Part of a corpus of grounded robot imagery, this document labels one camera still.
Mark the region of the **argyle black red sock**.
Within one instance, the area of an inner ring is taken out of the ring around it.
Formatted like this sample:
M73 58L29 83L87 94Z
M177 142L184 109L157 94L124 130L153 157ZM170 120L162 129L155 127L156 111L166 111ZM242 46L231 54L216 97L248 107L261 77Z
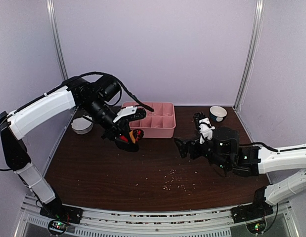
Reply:
M144 136L144 131L142 129L134 129L129 132L129 136L120 136L123 142L137 144Z

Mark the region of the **pink divided organizer tray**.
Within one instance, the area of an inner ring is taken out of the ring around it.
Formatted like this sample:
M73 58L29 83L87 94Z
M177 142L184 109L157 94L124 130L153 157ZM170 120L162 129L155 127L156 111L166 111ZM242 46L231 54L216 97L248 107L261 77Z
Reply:
M174 135L176 127L175 107L171 102L144 102L154 109L146 111L146 117L129 123L131 130L141 129L144 138L168 139Z

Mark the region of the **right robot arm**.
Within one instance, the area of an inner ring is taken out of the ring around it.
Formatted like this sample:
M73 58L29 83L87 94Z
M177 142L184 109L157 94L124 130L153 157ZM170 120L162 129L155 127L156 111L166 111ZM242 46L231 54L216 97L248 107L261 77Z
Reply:
M201 132L195 139L175 138L174 142L182 158L205 157L224 173L231 171L241 177L297 170L276 184L256 190L248 207L248 214L253 218L260 217L267 207L306 190L306 144L283 148L272 148L262 142L241 145L239 133L228 127Z

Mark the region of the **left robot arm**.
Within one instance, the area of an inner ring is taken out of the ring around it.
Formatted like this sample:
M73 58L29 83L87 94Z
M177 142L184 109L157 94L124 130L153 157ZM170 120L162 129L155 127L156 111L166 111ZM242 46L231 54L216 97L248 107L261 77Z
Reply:
M115 76L101 73L95 82L88 82L86 74L63 81L59 86L10 113L0 114L0 138L7 168L13 171L41 201L43 208L61 219L66 209L56 191L43 178L32 163L22 139L37 126L50 118L73 108L83 108L104 130L102 138L113 141L127 152L137 152L142 132L131 130L129 122L145 115L145 110L136 107L111 110L108 102L125 91L136 99Z

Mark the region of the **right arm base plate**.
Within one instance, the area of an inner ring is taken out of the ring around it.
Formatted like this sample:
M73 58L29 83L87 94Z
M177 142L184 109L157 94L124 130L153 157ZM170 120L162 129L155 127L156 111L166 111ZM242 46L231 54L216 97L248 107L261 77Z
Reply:
M266 216L274 213L273 207L268 204L238 205L232 208L231 216L233 222L245 223L249 233L261 235L267 230Z

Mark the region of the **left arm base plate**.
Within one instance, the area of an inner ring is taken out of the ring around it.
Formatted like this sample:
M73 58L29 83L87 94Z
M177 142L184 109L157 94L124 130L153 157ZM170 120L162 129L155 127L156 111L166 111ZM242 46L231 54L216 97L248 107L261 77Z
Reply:
M72 224L79 224L83 210L77 207L62 206L61 210L53 213L46 207L41 207L40 215L51 220L47 224L47 230L54 236L64 234Z

